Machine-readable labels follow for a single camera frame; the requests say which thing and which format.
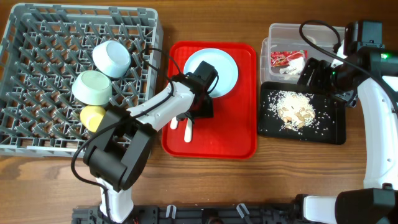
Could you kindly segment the white napkin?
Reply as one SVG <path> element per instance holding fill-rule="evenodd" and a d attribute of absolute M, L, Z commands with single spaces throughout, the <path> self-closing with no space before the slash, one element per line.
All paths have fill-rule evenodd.
<path fill-rule="evenodd" d="M 280 74 L 297 75 L 302 72 L 305 66 L 304 58 L 299 57 L 289 61 L 288 66 L 279 70 Z"/>

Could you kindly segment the white plastic spoon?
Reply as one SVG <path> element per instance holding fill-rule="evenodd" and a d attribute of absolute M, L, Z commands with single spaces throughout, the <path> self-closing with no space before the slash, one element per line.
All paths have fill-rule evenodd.
<path fill-rule="evenodd" d="M 193 134 L 193 122 L 191 119 L 187 119 L 185 133 L 184 133 L 184 141 L 190 143 L 192 141 Z"/>

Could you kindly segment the white plastic fork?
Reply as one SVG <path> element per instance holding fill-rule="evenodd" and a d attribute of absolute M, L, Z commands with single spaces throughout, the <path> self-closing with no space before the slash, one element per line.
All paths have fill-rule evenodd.
<path fill-rule="evenodd" d="M 177 129 L 178 127 L 178 120 L 176 117 L 172 118 L 171 122 L 170 122 L 170 128 L 171 129 Z"/>

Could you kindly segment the rice and food scraps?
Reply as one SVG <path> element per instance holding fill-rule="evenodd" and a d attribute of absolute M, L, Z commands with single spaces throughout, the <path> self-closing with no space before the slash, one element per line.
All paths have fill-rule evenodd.
<path fill-rule="evenodd" d="M 306 131 L 322 135 L 328 130 L 321 127 L 321 122 L 329 121 L 331 115 L 326 112 L 326 99 L 320 95 L 272 90 L 266 100 L 265 109 L 270 112 L 266 117 L 282 123 L 279 131 L 292 131 L 303 136 Z"/>

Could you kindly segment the large light blue plate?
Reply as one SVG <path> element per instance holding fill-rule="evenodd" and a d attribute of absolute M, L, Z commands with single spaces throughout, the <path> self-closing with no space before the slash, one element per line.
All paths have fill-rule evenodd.
<path fill-rule="evenodd" d="M 218 82 L 215 80 L 210 86 L 210 96 L 219 98 L 227 95 L 234 88 L 239 76 L 238 66 L 232 56 L 220 49 L 201 49 L 188 58 L 183 71 L 194 72 L 202 61 L 214 66 L 219 76 Z"/>

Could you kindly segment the red ketchup sachet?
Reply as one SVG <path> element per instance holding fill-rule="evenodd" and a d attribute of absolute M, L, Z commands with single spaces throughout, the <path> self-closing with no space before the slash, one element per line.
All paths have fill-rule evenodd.
<path fill-rule="evenodd" d="M 288 65 L 290 61 L 297 58 L 308 57 L 307 50 L 294 50 L 294 51 L 282 51 L 282 52 L 271 52 L 271 67 L 279 67 Z"/>

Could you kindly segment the small light blue bowl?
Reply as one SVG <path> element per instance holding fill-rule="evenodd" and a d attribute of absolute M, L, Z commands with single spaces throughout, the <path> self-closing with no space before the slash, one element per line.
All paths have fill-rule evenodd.
<path fill-rule="evenodd" d="M 107 40 L 93 49 L 94 65 L 111 78 L 121 78 L 131 64 L 127 48 L 114 40 Z"/>

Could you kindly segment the yellow plastic cup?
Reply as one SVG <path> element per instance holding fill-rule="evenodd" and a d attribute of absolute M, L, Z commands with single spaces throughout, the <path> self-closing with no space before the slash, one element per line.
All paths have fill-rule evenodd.
<path fill-rule="evenodd" d="M 86 129 L 95 133 L 105 116 L 105 109 L 100 106 L 88 105 L 80 112 L 80 121 Z"/>

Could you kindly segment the light green bowl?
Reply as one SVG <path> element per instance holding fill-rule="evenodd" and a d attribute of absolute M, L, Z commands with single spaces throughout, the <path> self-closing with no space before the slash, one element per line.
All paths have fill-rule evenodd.
<path fill-rule="evenodd" d="M 77 76 L 72 85 L 72 93 L 84 104 L 105 105 L 112 97 L 111 80 L 101 72 L 87 70 Z"/>

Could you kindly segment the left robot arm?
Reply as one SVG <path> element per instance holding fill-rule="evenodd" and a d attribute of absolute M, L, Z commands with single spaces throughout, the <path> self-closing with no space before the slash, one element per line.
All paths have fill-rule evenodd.
<path fill-rule="evenodd" d="M 215 67 L 202 61 L 194 72 L 172 76 L 149 101 L 107 110 L 83 156 L 101 188 L 99 210 L 107 223 L 122 223 L 132 212 L 132 186 L 146 166 L 157 132 L 174 118 L 194 122 L 213 117 L 210 91 L 217 82 Z"/>

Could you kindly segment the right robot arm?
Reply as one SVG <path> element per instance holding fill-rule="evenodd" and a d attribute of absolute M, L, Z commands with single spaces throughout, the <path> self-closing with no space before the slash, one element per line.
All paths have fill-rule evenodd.
<path fill-rule="evenodd" d="M 331 52 L 301 38 L 333 63 L 310 58 L 298 82 L 336 96 L 351 90 L 361 102 L 366 134 L 363 189 L 335 197 L 298 195 L 295 218 L 305 223 L 397 223 L 397 52 L 382 43 L 382 24 L 349 23 Z"/>

